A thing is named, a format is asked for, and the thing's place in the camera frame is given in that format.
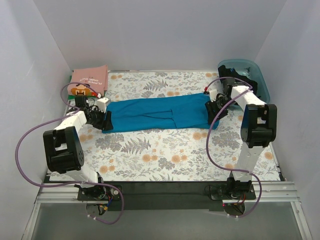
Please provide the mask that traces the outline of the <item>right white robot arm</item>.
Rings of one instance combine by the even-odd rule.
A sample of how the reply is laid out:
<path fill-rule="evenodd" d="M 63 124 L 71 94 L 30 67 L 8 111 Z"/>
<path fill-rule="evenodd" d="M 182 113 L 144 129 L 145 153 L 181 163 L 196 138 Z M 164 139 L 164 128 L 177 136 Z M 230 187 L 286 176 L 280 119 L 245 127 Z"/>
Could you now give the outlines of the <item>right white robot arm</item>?
<path fill-rule="evenodd" d="M 204 88 L 204 94 L 210 97 L 205 104 L 208 123 L 213 127 L 228 114 L 229 106 L 237 104 L 243 110 L 240 127 L 242 147 L 235 167 L 223 168 L 230 172 L 227 181 L 213 193 L 217 197 L 244 197 L 247 193 L 254 192 L 253 171 L 260 154 L 276 138 L 277 107 L 259 99 L 254 94 L 253 87 L 244 80 L 236 77 L 221 77 L 217 80 L 223 82 L 222 94 L 217 90 L 210 90 L 208 86 Z"/>

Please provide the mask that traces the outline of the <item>floral table mat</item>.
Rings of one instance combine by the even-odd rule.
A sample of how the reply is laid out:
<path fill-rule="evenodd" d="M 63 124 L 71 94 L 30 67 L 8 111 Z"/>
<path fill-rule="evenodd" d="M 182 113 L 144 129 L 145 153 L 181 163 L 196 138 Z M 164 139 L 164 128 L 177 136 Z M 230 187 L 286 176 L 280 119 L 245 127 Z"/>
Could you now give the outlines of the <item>floral table mat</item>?
<path fill-rule="evenodd" d="M 112 102 L 164 98 L 217 89 L 216 72 L 111 72 Z M 106 181 L 224 181 L 238 161 L 243 112 L 231 109 L 217 129 L 154 129 L 102 133 L 90 125 L 78 133 L 88 166 Z"/>

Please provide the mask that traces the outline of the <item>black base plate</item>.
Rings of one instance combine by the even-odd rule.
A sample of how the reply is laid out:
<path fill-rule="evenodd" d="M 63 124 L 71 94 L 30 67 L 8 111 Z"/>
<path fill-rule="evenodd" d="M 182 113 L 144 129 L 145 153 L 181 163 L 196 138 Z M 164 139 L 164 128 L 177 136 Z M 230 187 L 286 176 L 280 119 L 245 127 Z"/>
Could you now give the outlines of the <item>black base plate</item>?
<path fill-rule="evenodd" d="M 223 211 L 223 201 L 255 200 L 251 182 L 227 181 L 109 181 L 124 196 L 124 210 Z"/>

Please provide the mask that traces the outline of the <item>folded pink t shirt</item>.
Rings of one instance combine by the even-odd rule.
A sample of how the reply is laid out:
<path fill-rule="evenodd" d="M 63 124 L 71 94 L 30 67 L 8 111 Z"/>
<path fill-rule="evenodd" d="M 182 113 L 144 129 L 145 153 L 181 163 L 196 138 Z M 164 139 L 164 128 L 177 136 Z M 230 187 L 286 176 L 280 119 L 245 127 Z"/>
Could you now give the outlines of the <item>folded pink t shirt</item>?
<path fill-rule="evenodd" d="M 67 87 L 70 96 L 97 97 L 98 94 L 103 96 L 108 89 L 108 66 L 74 69 L 70 82 L 76 82 Z"/>

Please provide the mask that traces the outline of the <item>teal plastic bin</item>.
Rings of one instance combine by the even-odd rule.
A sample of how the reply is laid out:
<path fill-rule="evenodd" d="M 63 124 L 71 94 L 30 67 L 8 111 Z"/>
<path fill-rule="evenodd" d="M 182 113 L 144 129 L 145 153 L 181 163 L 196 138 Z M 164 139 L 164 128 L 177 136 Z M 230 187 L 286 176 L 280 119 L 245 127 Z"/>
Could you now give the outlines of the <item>teal plastic bin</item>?
<path fill-rule="evenodd" d="M 218 109 L 233 100 L 232 105 L 242 110 L 246 105 L 263 106 L 270 102 L 270 95 L 258 65 L 246 59 L 223 60 L 218 65 L 222 93 L 214 103 Z"/>

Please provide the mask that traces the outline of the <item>black t shirt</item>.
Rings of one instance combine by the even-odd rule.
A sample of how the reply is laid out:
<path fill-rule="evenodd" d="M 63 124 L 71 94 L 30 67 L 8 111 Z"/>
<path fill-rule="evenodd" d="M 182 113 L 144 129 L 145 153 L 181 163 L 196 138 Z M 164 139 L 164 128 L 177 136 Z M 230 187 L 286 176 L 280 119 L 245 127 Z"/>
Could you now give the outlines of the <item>black t shirt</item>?
<path fill-rule="evenodd" d="M 235 68 L 227 68 L 225 65 L 221 65 L 218 68 L 219 77 L 222 84 L 223 94 L 232 99 L 231 93 L 233 87 L 245 86 L 252 87 L 253 93 L 260 99 L 264 100 L 264 96 L 260 94 L 259 87 L 261 84 L 261 71 L 257 70 L 256 67 L 249 66 L 244 68 L 246 74 L 238 73 Z"/>

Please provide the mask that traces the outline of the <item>aluminium frame rail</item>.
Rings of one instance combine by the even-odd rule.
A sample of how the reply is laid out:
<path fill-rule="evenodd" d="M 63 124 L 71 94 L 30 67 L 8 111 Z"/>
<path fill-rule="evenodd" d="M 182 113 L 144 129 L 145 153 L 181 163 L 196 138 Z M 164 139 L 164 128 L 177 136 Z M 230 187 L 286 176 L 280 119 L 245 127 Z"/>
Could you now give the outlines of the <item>aluminium frame rail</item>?
<path fill-rule="evenodd" d="M 78 200 L 73 186 L 49 185 L 37 195 L 25 240 L 310 240 L 294 183 L 253 183 L 257 200 L 245 200 L 245 216 L 209 209 L 124 210 L 124 202 L 109 204 Z"/>

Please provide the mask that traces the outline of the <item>blue t shirt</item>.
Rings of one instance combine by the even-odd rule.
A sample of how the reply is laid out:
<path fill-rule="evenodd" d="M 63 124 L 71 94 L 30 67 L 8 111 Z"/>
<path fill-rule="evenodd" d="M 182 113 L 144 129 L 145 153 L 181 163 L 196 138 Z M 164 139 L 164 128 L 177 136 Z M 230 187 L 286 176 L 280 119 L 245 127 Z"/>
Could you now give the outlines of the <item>blue t shirt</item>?
<path fill-rule="evenodd" d="M 107 106 L 111 112 L 113 129 L 104 133 L 122 133 L 150 129 L 209 129 L 205 104 L 210 97 L 203 93 L 190 95 L 139 98 L 112 102 Z"/>

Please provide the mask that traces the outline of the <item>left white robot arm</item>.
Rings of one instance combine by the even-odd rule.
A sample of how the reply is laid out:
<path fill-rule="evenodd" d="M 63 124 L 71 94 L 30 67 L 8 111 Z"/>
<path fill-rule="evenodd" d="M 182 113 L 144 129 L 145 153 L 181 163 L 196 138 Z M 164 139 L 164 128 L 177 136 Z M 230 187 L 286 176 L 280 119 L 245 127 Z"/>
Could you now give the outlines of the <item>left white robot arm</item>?
<path fill-rule="evenodd" d="M 85 125 L 101 131 L 113 130 L 112 112 L 107 110 L 110 103 L 109 98 L 102 97 L 90 105 L 87 96 L 75 96 L 74 105 L 68 106 L 60 125 L 43 133 L 48 169 L 70 177 L 82 194 L 94 200 L 104 199 L 109 187 L 102 186 L 101 175 L 85 163 L 78 133 Z"/>

